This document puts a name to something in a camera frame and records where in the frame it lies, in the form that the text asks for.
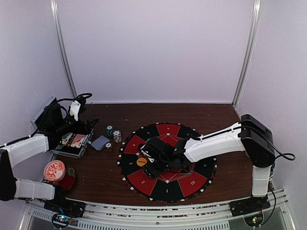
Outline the orange big blind button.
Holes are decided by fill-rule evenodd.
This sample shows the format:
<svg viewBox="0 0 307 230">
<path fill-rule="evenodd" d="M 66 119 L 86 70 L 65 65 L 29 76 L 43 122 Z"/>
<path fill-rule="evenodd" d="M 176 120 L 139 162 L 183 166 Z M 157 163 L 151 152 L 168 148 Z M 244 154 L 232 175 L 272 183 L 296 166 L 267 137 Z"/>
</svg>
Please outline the orange big blind button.
<svg viewBox="0 0 307 230">
<path fill-rule="evenodd" d="M 138 158 L 137 159 L 137 165 L 139 167 L 143 167 L 147 164 L 147 159 L 146 158 Z"/>
</svg>

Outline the green white chip stack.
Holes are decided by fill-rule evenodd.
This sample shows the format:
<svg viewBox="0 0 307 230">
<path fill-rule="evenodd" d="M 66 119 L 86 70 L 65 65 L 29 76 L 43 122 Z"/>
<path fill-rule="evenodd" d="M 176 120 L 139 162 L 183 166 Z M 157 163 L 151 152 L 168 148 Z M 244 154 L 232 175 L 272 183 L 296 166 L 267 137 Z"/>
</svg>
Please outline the green white chip stack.
<svg viewBox="0 0 307 230">
<path fill-rule="evenodd" d="M 114 127 L 109 125 L 106 127 L 106 133 L 108 137 L 112 137 L 114 134 Z"/>
</svg>

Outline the white grey chip stack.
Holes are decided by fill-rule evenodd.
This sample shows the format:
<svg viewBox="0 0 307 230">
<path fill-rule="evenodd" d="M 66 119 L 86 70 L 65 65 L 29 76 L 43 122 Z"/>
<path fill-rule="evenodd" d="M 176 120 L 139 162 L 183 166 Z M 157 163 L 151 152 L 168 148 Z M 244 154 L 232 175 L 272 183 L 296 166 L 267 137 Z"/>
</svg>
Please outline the white grey chip stack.
<svg viewBox="0 0 307 230">
<path fill-rule="evenodd" d="M 113 132 L 113 138 L 116 143 L 120 143 L 121 142 L 121 132 L 119 130 L 115 130 Z"/>
</svg>

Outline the black gold card box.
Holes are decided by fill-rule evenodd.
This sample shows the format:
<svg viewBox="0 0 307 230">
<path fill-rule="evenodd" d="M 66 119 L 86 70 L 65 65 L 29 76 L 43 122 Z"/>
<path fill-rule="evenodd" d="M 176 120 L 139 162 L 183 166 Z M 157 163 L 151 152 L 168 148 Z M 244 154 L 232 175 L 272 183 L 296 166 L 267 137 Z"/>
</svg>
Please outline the black gold card box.
<svg viewBox="0 0 307 230">
<path fill-rule="evenodd" d="M 62 136 L 61 141 L 59 142 L 59 145 L 66 146 L 72 137 L 73 133 L 67 133 Z"/>
</svg>

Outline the red gold card box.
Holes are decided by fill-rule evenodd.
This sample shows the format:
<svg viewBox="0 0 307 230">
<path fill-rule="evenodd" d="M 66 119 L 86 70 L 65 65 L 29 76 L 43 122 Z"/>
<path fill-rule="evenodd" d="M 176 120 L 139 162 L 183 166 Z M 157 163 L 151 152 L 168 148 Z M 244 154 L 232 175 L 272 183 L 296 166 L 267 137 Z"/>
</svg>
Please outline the red gold card box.
<svg viewBox="0 0 307 230">
<path fill-rule="evenodd" d="M 77 134 L 74 137 L 72 143 L 70 144 L 70 147 L 71 148 L 77 148 L 77 149 L 81 148 L 85 138 L 86 138 L 86 135 Z"/>
</svg>

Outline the aluminium poker case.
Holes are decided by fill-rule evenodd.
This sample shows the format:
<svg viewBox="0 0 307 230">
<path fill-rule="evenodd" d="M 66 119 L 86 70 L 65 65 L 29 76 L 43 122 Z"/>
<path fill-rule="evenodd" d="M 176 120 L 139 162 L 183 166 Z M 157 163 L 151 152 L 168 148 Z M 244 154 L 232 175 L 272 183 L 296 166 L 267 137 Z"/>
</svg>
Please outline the aluminium poker case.
<svg viewBox="0 0 307 230">
<path fill-rule="evenodd" d="M 52 96 L 31 123 L 38 133 L 60 134 L 60 137 L 52 139 L 57 142 L 51 144 L 52 153 L 80 159 L 94 134 L 94 126 L 99 119 L 86 123 L 81 119 L 75 121 L 73 115 L 62 115 L 62 110 L 63 106 L 59 104 L 55 96 Z"/>
</svg>

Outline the blue playing card deck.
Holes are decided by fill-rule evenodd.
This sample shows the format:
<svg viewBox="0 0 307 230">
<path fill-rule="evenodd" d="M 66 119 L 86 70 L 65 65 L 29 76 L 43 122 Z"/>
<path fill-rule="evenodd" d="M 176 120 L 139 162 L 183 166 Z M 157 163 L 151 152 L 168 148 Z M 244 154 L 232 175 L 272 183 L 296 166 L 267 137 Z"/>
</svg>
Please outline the blue playing card deck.
<svg viewBox="0 0 307 230">
<path fill-rule="evenodd" d="M 101 135 L 99 138 L 97 138 L 96 140 L 94 140 L 91 143 L 91 146 L 95 149 L 100 151 L 107 143 L 109 143 L 110 140 L 106 137 L 104 137 L 103 135 Z"/>
</svg>

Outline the round red black poker mat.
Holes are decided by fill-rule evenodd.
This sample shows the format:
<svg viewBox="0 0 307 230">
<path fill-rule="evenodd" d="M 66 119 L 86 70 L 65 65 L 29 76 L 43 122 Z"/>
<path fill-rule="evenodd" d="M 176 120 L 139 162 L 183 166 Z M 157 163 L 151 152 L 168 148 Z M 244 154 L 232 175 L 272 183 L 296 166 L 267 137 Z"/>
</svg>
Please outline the round red black poker mat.
<svg viewBox="0 0 307 230">
<path fill-rule="evenodd" d="M 209 186 L 217 170 L 217 160 L 209 157 L 180 168 L 166 169 L 155 178 L 145 172 L 149 164 L 139 166 L 146 157 L 140 148 L 150 138 L 160 139 L 164 145 L 175 145 L 187 137 L 197 137 L 195 129 L 175 123 L 156 123 L 133 131 L 120 148 L 118 167 L 122 180 L 133 192 L 151 200 L 168 203 L 186 201 L 202 193 Z"/>
</svg>

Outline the red floral round tin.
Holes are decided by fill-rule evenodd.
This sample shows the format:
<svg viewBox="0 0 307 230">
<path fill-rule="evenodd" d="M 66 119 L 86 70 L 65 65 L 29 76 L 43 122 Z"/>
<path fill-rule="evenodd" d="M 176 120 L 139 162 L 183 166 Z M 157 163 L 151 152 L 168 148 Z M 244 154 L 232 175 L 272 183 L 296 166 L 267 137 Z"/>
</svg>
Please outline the red floral round tin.
<svg viewBox="0 0 307 230">
<path fill-rule="evenodd" d="M 49 182 L 58 182 L 64 178 L 65 174 L 65 165 L 60 160 L 49 162 L 44 169 L 44 178 Z"/>
</svg>

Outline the dark red round lid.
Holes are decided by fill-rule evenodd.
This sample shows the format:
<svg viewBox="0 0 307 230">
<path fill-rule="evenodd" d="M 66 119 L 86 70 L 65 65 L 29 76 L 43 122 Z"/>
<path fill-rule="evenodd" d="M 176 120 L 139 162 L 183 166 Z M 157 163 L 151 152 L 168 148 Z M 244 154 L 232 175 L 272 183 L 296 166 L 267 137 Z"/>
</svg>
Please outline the dark red round lid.
<svg viewBox="0 0 307 230">
<path fill-rule="evenodd" d="M 76 179 L 75 169 L 69 165 L 65 165 L 65 175 L 57 182 L 57 185 L 61 186 L 64 191 L 68 191 L 74 185 Z"/>
</svg>

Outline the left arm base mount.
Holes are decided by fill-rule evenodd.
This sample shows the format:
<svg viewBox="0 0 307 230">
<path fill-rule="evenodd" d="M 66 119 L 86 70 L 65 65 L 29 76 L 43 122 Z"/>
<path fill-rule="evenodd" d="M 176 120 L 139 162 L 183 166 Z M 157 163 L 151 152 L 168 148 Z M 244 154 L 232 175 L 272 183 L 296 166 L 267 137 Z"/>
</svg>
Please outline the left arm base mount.
<svg viewBox="0 0 307 230">
<path fill-rule="evenodd" d="M 84 202 L 66 199 L 64 189 L 57 185 L 55 186 L 54 198 L 45 200 L 44 203 L 44 209 L 62 213 L 72 218 L 82 218 L 86 206 Z"/>
</svg>

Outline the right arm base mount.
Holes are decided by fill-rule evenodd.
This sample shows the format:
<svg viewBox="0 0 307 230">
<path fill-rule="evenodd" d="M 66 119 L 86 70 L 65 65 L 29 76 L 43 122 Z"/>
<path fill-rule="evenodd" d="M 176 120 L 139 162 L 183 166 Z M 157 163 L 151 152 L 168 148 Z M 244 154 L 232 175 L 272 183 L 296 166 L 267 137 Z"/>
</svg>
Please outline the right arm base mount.
<svg viewBox="0 0 307 230">
<path fill-rule="evenodd" d="M 269 208 L 271 204 L 267 199 L 259 199 L 258 197 L 253 199 L 250 197 L 243 200 L 232 201 L 229 203 L 229 206 L 232 216 L 236 217 L 261 211 Z"/>
</svg>

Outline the right aluminium frame post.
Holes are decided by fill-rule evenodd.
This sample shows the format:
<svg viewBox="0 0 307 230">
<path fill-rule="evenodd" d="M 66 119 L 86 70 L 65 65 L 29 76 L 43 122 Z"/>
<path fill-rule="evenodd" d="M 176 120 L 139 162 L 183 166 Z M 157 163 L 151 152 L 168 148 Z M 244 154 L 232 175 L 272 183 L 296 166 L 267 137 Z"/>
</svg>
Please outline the right aluminium frame post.
<svg viewBox="0 0 307 230">
<path fill-rule="evenodd" d="M 241 101 L 243 91 L 245 89 L 246 81 L 248 78 L 250 65 L 251 65 L 251 57 L 252 57 L 253 50 L 255 48 L 255 43 L 257 40 L 257 34 L 259 30 L 261 5 L 262 5 L 261 0 L 254 0 L 247 47 L 246 47 L 245 56 L 243 59 L 243 65 L 241 68 L 235 95 L 232 101 L 232 106 L 235 109 L 239 108 L 239 102 Z"/>
</svg>

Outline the aluminium frame post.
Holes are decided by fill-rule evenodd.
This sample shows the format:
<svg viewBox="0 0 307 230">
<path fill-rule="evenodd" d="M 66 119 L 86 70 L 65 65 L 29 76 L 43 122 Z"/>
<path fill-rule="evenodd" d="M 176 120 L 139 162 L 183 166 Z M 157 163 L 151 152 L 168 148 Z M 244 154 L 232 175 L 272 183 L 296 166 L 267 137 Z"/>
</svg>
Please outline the aluminium frame post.
<svg viewBox="0 0 307 230">
<path fill-rule="evenodd" d="M 254 0 L 247 47 L 246 47 L 245 56 L 243 59 L 243 65 L 241 68 L 235 95 L 232 101 L 232 106 L 235 109 L 239 108 L 239 102 L 241 101 L 243 91 L 245 89 L 246 81 L 248 78 L 250 65 L 251 65 L 251 57 L 252 57 L 253 50 L 255 48 L 255 43 L 257 40 L 257 34 L 259 30 L 261 5 L 262 5 L 261 0 Z"/>
<path fill-rule="evenodd" d="M 66 76 L 66 79 L 67 79 L 67 82 L 68 82 L 70 92 L 71 92 L 73 97 L 76 97 L 77 91 L 76 91 L 76 87 L 75 87 L 75 84 L 74 84 L 74 81 L 73 81 L 73 78 L 72 78 L 71 69 L 70 69 L 70 66 L 69 66 L 69 60 L 68 60 L 68 56 L 67 56 L 67 52 L 66 52 L 66 48 L 65 48 L 63 32 L 62 32 L 61 23 L 60 23 L 58 1 L 57 0 L 51 0 L 50 6 L 51 6 L 51 13 L 52 13 L 53 20 L 54 20 L 54 26 L 55 26 L 55 29 L 56 29 L 56 34 L 57 34 L 57 39 L 58 39 L 58 44 L 59 44 L 59 50 L 60 50 L 60 57 L 61 57 L 61 61 L 62 61 L 62 64 L 63 64 L 64 73 L 65 73 L 65 76 Z"/>
</svg>

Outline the left aluminium frame post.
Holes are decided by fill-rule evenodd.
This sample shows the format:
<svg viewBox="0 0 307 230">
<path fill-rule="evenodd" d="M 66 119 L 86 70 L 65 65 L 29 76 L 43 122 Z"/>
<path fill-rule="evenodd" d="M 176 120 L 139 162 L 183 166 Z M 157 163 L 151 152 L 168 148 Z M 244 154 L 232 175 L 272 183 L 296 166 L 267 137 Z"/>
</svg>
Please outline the left aluminium frame post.
<svg viewBox="0 0 307 230">
<path fill-rule="evenodd" d="M 61 61 L 62 61 L 62 64 L 63 64 L 64 73 L 65 73 L 65 76 L 66 76 L 66 79 L 67 79 L 67 82 L 68 82 L 70 92 L 71 92 L 73 97 L 76 97 L 77 91 L 76 91 L 76 87 L 75 87 L 75 84 L 74 84 L 74 81 L 73 81 L 73 78 L 72 78 L 71 69 L 70 69 L 70 66 L 69 66 L 69 60 L 68 60 L 68 56 L 67 56 L 67 52 L 66 52 L 66 48 L 65 48 L 63 32 L 62 32 L 61 23 L 60 23 L 58 1 L 57 0 L 51 0 L 50 6 L 51 6 L 51 13 L 52 13 L 53 20 L 54 20 L 54 26 L 55 26 L 55 29 L 56 29 L 56 34 L 57 34 L 57 39 L 58 39 L 58 44 L 59 44 L 59 50 L 60 50 L 60 57 L 61 57 Z"/>
</svg>

